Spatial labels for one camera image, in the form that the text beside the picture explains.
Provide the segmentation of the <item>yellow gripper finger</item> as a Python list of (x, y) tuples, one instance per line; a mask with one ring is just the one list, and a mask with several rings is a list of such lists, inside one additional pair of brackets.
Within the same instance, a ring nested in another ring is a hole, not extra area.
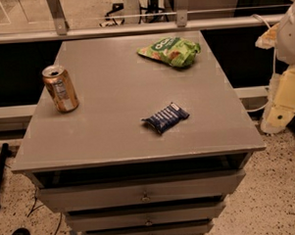
[(295, 65), (289, 66), (283, 74), (272, 75), (268, 99), (261, 130), (266, 134), (278, 133), (295, 117)]
[(275, 47), (278, 28), (278, 24), (271, 26), (267, 30), (267, 32), (258, 37), (255, 42), (255, 46), (265, 50), (269, 50), (269, 48)]

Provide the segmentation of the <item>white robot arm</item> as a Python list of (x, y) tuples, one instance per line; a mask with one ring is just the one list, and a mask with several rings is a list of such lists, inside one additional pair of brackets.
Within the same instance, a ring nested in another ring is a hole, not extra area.
[(260, 36), (255, 46), (273, 48), (276, 58), (288, 65), (283, 74), (270, 79), (268, 104), (262, 114), (261, 130), (278, 133), (295, 117), (295, 1), (283, 18)]

